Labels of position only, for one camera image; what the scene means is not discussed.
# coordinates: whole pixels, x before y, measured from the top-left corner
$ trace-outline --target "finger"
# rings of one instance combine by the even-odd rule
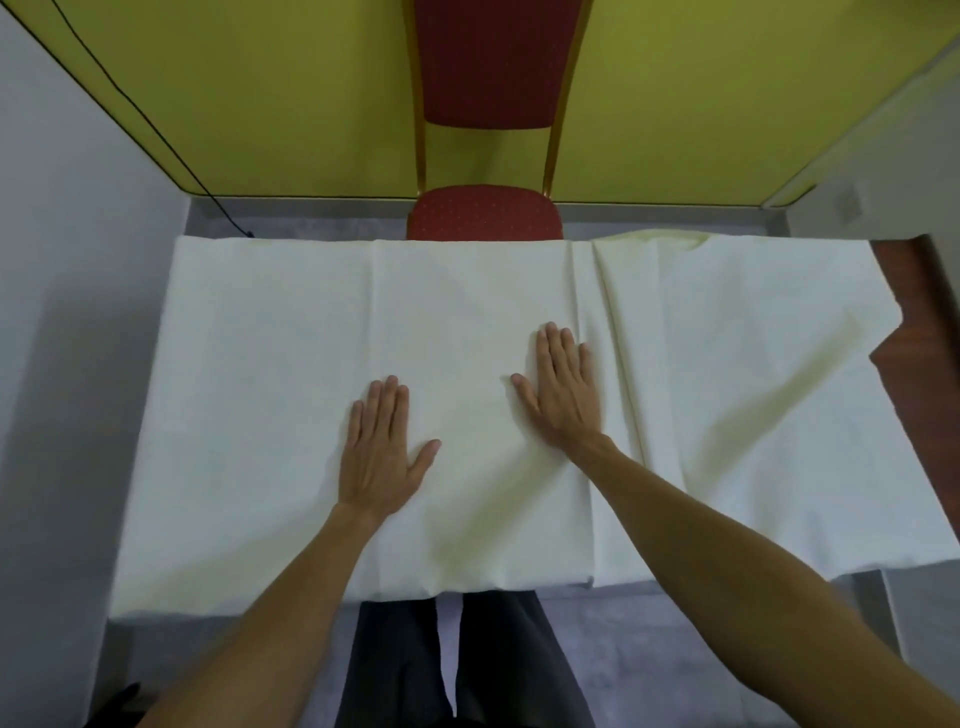
[[[537,392],[534,391],[534,385],[524,375],[513,375],[510,377],[516,389],[517,398],[523,403],[530,417],[540,416],[540,402],[537,399]]]
[[[586,344],[580,345],[580,377],[593,386],[593,352]]]
[[[560,341],[566,352],[566,366],[574,379],[580,378],[580,360],[577,356],[577,342],[573,340],[573,331],[565,328],[560,332]]]
[[[430,470],[434,458],[437,457],[437,453],[440,451],[440,445],[440,440],[431,440],[420,448],[417,459],[414,460],[414,464],[411,465],[410,470],[407,471],[407,480],[414,488],[420,487],[420,484],[423,482],[423,477],[426,475],[426,472]]]
[[[352,448],[360,439],[360,419],[363,417],[363,402],[357,400],[350,408],[350,422],[347,425],[347,447]]]
[[[376,417],[376,431],[384,437],[390,435],[390,422],[394,418],[396,407],[396,386],[399,384],[396,377],[387,377],[387,383],[380,393],[380,412]]]
[[[410,390],[401,384],[396,390],[396,410],[394,421],[390,425],[390,436],[401,443],[407,442],[407,419],[410,417]]]
[[[373,430],[376,426],[376,413],[380,408],[380,388],[383,386],[381,381],[372,381],[370,391],[367,393],[367,404],[363,408],[363,420],[360,424],[360,437],[364,440],[370,440],[373,436]]]
[[[546,340],[546,331],[537,332],[537,377],[540,384],[557,381],[557,373],[553,371],[553,358],[550,356],[550,343]]]
[[[564,343],[560,340],[560,330],[552,321],[546,325],[546,339],[550,343],[550,358],[557,373],[557,380],[563,381],[570,376],[570,368],[566,364]]]

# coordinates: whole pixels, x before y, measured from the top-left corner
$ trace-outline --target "black cable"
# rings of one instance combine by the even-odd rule
[[[147,114],[143,112],[143,109],[141,109],[136,104],[136,102],[130,96],[127,95],[127,92],[124,91],[124,89],[121,88],[120,85],[113,80],[113,77],[110,76],[109,72],[104,68],[104,65],[100,63],[100,59],[98,59],[96,56],[93,55],[93,51],[91,51],[90,47],[86,43],[84,43],[84,39],[80,37],[80,34],[78,34],[76,30],[74,30],[73,24],[70,22],[69,18],[67,18],[66,13],[63,12],[63,8],[60,7],[60,4],[57,2],[57,0],[50,0],[50,1],[54,4],[54,7],[57,9],[57,12],[60,14],[60,17],[63,18],[63,22],[66,23],[66,27],[70,29],[70,33],[72,33],[73,37],[76,38],[77,41],[84,47],[86,54],[90,56],[93,59],[93,62],[100,67],[100,70],[104,72],[104,76],[106,76],[107,80],[111,84],[113,84],[113,87],[117,89],[117,92],[121,96],[123,96],[125,99],[127,99],[127,101],[130,102],[130,105],[134,109],[136,109],[136,112],[143,117],[143,120],[147,122],[150,128],[154,130],[156,135],[160,137],[160,141],[166,144],[167,149],[169,149],[171,153],[173,153],[173,156],[177,158],[177,161],[183,165],[183,168],[187,172],[189,172],[190,176],[197,181],[197,184],[200,187],[203,188],[204,192],[206,193],[206,196],[209,197],[211,200],[213,200],[213,204],[220,208],[220,211],[224,213],[224,216],[230,221],[230,224],[233,225],[235,228],[237,228],[239,231],[241,231],[247,237],[253,237],[252,232],[245,231],[243,228],[241,228],[239,225],[236,224],[236,221],[232,217],[230,217],[230,213],[224,209],[224,206],[220,204],[220,201],[216,197],[214,197],[213,193],[210,192],[210,190],[206,188],[206,185],[200,181],[200,178],[197,177],[197,173],[194,172],[192,169],[190,169],[190,165],[187,164],[185,161],[183,161],[183,157],[181,157],[177,153],[177,150],[173,148],[173,145],[169,141],[167,141],[167,137],[164,136],[162,133],[160,133],[160,129],[158,129],[154,124],[154,122],[150,120],[150,117],[148,117]]]

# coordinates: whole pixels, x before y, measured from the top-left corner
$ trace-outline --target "chair seat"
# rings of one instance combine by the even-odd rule
[[[407,217],[408,240],[562,240],[560,212],[532,189],[465,184],[425,192]]]

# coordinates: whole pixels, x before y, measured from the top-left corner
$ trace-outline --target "leg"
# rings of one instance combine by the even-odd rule
[[[429,728],[452,715],[434,600],[364,602],[336,728]]]
[[[584,694],[535,593],[464,595],[457,717],[530,728],[593,728]]]

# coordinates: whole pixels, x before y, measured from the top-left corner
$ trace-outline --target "chair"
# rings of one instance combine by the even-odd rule
[[[557,240],[550,201],[566,100],[592,0],[403,0],[414,90],[410,240]],[[426,122],[550,128],[542,194],[466,184],[426,191]]]

